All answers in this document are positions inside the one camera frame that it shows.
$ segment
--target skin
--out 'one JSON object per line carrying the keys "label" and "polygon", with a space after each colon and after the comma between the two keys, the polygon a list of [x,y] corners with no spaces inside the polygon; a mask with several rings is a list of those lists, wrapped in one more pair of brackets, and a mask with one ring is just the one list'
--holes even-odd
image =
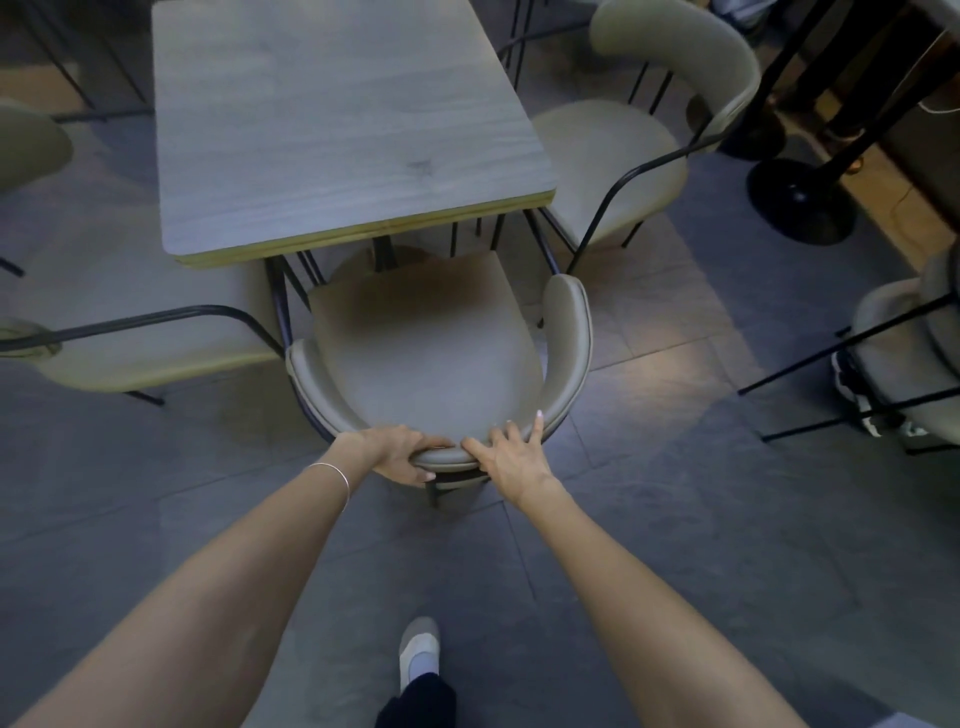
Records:
{"label": "skin", "polygon": [[[547,464],[537,416],[466,439],[501,495],[550,545],[649,728],[801,728],[763,676],[679,595],[577,507]],[[451,447],[409,427],[340,435],[320,462],[355,492],[371,471],[422,484],[410,458]],[[198,551],[17,723],[239,726],[260,693],[303,586],[347,503],[344,479],[310,467]]]}

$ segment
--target dark trousers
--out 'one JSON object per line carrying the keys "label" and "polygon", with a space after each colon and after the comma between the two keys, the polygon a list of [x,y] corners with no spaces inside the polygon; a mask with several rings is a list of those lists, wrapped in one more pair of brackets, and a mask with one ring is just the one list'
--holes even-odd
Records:
{"label": "dark trousers", "polygon": [[[906,5],[906,0],[855,0],[836,36],[797,81],[797,93],[816,99]],[[911,8],[898,18],[874,60],[829,124],[838,136],[855,136],[873,121],[940,29]]]}
{"label": "dark trousers", "polygon": [[457,693],[440,675],[427,672],[376,717],[376,728],[453,728],[457,723]]}

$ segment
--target person's right arm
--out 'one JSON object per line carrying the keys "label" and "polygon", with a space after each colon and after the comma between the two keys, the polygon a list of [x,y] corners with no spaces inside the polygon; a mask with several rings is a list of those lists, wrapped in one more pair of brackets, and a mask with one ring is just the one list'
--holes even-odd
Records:
{"label": "person's right arm", "polygon": [[684,599],[585,514],[550,472],[538,413],[464,449],[553,550],[636,714],[648,728],[804,728],[762,674]]}

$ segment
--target person's right hand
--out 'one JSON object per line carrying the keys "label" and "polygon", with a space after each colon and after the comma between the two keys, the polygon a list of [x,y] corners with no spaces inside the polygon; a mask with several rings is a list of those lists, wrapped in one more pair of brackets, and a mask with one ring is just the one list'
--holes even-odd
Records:
{"label": "person's right hand", "polygon": [[543,437],[543,413],[537,412],[530,441],[524,442],[515,423],[507,422],[506,434],[499,427],[490,431],[490,445],[472,437],[464,438],[460,447],[480,463],[500,495],[521,511],[541,493],[562,490],[563,486],[550,472],[540,441]]}

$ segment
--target silver bracelet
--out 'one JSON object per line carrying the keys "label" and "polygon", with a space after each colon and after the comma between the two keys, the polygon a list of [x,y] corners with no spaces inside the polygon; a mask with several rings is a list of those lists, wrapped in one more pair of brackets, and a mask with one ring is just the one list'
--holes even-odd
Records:
{"label": "silver bracelet", "polygon": [[339,474],[340,474],[340,477],[342,477],[342,478],[344,479],[344,483],[347,484],[347,502],[344,503],[344,511],[346,511],[346,510],[347,510],[347,506],[350,505],[350,481],[347,480],[347,476],[344,475],[344,472],[343,472],[342,470],[340,470],[337,466],[335,466],[335,465],[330,465],[329,463],[321,463],[321,462],[318,461],[318,462],[316,462],[316,463],[310,463],[310,465],[308,465],[307,468],[312,468],[312,467],[314,467],[315,465],[324,465],[324,466],[327,466],[328,468],[333,468],[333,470],[335,470],[337,473],[339,473]]}

